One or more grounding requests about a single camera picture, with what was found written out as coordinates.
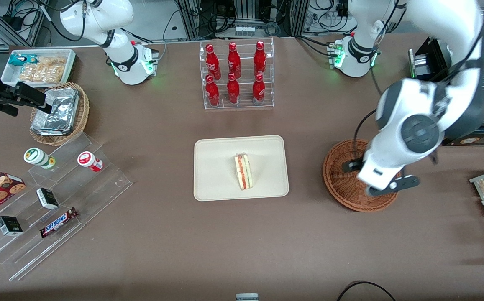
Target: white tray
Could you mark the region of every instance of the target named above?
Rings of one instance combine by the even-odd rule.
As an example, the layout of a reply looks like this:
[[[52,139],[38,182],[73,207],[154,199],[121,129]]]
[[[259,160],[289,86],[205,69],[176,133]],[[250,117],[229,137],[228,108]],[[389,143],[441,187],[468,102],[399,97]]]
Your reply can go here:
[[[234,156],[246,153],[253,188],[241,190]],[[203,139],[194,148],[194,197],[200,201],[275,198],[288,193],[288,173],[281,136]]]
[[[39,56],[48,56],[48,57],[53,57],[53,56],[66,57],[67,62],[65,63],[64,74],[61,77],[60,83],[57,83],[57,84],[63,84],[64,82],[67,82],[67,80],[69,79],[69,75],[71,73],[71,69],[73,68],[74,59],[76,57],[76,54],[73,50],[65,49],[65,48],[13,50],[9,56],[14,54],[35,54]],[[21,72],[22,72],[22,66],[15,66],[15,65],[6,63],[6,66],[4,67],[4,71],[2,72],[2,76],[0,77],[0,80],[2,80],[2,82],[4,84],[7,84],[8,86],[14,87],[18,83],[18,76],[20,75]],[[47,88],[47,87],[56,86],[56,84],[52,84],[49,82],[25,82],[25,84],[33,88]]]

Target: bottle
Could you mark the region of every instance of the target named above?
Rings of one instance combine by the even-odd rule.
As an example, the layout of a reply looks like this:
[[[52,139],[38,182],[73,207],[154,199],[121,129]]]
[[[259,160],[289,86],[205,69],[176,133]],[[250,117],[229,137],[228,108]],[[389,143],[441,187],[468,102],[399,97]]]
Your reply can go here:
[[[242,65],[240,63],[240,54],[236,51],[236,43],[229,43],[229,57],[227,57],[227,62],[229,64],[229,72],[234,73],[236,78],[242,76]]]
[[[53,156],[47,155],[41,149],[32,147],[24,153],[24,160],[33,165],[39,165],[43,169],[51,169],[56,165],[56,159]]]
[[[214,53],[214,47],[211,44],[206,46],[207,49],[207,69],[209,74],[214,77],[215,80],[221,78],[221,71],[219,71],[219,59]]]
[[[76,161],[80,166],[87,167],[95,173],[99,172],[104,167],[102,160],[97,158],[91,152],[81,152]]]
[[[207,85],[205,86],[205,90],[207,90],[207,97],[209,99],[210,105],[213,107],[219,106],[219,90],[218,86],[214,82],[214,78],[207,74],[205,77],[207,81]]]
[[[257,42],[257,51],[255,51],[255,56],[253,57],[253,74],[264,74],[266,71],[266,53],[264,53],[264,42]]]
[[[259,73],[255,76],[255,82],[253,83],[253,104],[262,105],[264,102],[264,89],[266,88],[262,81],[262,74]]]
[[[227,82],[227,91],[229,92],[229,101],[233,105],[238,104],[240,101],[240,85],[236,80],[234,73],[229,74],[229,82]]]

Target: snickers bar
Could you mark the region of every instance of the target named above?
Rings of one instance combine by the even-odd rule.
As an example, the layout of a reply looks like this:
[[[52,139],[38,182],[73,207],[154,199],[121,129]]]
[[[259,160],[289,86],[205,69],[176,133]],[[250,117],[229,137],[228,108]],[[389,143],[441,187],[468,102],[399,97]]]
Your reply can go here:
[[[58,230],[60,227],[62,227],[66,222],[70,221],[73,219],[73,217],[79,215],[79,213],[76,211],[76,209],[73,207],[70,210],[68,210],[64,215],[58,217],[56,221],[53,221],[50,223],[48,226],[45,228],[39,230],[41,232],[41,237],[45,238],[49,235],[49,233],[54,232]]]

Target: aluminum foil package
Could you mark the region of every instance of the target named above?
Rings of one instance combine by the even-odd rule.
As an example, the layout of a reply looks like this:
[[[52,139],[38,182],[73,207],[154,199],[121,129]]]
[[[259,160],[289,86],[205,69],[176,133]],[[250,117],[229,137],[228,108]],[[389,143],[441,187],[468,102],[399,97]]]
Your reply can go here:
[[[73,132],[80,93],[73,88],[47,90],[45,100],[50,114],[37,110],[31,130],[38,135],[69,135]]]

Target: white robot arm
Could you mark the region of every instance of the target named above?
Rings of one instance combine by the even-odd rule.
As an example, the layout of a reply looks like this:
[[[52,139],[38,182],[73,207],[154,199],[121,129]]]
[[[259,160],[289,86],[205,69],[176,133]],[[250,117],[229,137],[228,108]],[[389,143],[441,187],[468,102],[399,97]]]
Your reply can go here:
[[[484,120],[479,85],[483,18],[475,0],[349,0],[359,25],[355,36],[343,40],[344,53],[335,61],[338,69],[353,77],[368,72],[384,35],[380,19],[388,18],[394,7],[391,20],[404,13],[404,20],[448,44],[453,51],[452,77],[442,82],[403,79],[383,93],[376,109],[380,132],[368,145],[357,176],[372,196],[418,185],[415,177],[395,176],[405,165],[432,153],[444,137],[467,135]]]
[[[149,48],[133,45],[119,29],[133,17],[128,0],[84,0],[60,13],[61,23],[70,33],[104,48],[115,74],[125,84],[139,84],[154,76],[158,57]]]

